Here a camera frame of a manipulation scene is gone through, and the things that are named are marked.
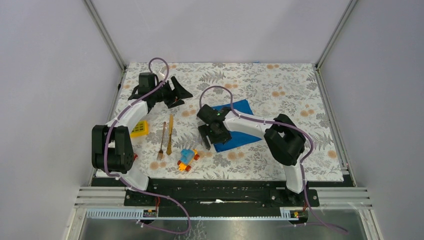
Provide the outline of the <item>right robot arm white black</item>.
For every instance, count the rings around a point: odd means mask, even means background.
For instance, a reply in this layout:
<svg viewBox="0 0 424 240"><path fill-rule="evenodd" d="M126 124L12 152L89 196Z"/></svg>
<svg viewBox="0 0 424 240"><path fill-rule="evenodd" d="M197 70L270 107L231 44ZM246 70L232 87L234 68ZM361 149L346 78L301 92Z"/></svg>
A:
<svg viewBox="0 0 424 240"><path fill-rule="evenodd" d="M287 115L280 114L274 119L257 118L228 106L217 110L205 104L196 116L204 122L198 130L208 150L211 144L229 143L233 139L232 133L264 140L273 158L283 165L287 201L299 206L307 199L305 180L298 162L305 151L306 138Z"/></svg>

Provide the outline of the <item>blue cloth napkin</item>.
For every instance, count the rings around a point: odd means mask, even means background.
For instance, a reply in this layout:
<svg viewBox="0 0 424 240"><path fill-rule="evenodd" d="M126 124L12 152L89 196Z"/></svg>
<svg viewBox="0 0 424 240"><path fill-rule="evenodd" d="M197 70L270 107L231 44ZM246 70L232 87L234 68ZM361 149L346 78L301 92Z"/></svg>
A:
<svg viewBox="0 0 424 240"><path fill-rule="evenodd" d="M235 110L240 111L245 114L253 115L253 111L249 105L249 102L246 99L233 102L233 107ZM249 135L243 132L231 131L231 140L227 143L214 143L214 149L217 153L232 150L244 145L255 143L261 140L261 138Z"/></svg>

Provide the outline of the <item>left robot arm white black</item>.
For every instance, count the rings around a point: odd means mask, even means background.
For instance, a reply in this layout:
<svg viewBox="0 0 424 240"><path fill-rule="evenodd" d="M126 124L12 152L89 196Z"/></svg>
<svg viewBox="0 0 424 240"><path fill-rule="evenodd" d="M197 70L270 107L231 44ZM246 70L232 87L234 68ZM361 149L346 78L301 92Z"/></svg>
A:
<svg viewBox="0 0 424 240"><path fill-rule="evenodd" d="M127 106L104 125L91 131L91 164L107 176L122 181L144 206L152 204L155 192L148 187L149 177L133 166L135 152L130 133L157 103L169 109L184 104L193 97L173 76L168 81L162 73L142 72L138 85L128 98Z"/></svg>

